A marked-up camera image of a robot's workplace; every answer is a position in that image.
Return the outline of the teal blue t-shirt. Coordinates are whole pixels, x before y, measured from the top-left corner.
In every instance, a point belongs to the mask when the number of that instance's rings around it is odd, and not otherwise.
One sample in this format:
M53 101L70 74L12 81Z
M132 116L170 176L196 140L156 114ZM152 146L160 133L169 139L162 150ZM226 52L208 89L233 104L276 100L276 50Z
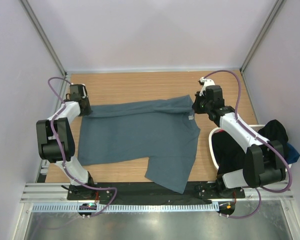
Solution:
M148 158L145 177L182 194L200 135L192 105L189 95L93 105L81 121L78 160L90 166Z

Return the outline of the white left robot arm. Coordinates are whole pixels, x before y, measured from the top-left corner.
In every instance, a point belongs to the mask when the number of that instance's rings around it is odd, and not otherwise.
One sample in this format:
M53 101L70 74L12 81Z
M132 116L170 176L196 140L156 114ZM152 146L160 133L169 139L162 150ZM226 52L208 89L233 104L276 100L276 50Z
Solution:
M42 160L58 166L70 181L69 191L91 200L96 187L91 174L75 156L76 145L70 124L77 117L92 113L84 84L71 84L66 99L49 118L36 123L38 153Z

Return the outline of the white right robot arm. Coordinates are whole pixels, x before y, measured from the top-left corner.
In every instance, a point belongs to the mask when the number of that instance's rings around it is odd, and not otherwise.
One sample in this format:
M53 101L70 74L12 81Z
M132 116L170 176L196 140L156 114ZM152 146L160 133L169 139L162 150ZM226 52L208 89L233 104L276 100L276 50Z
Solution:
M215 192L219 197L227 198L235 188L263 188L286 179L289 166L283 145L259 135L242 120L236 109L226 106L219 85L204 86L198 91L192 108L197 114L207 114L245 152L242 169L217 177Z

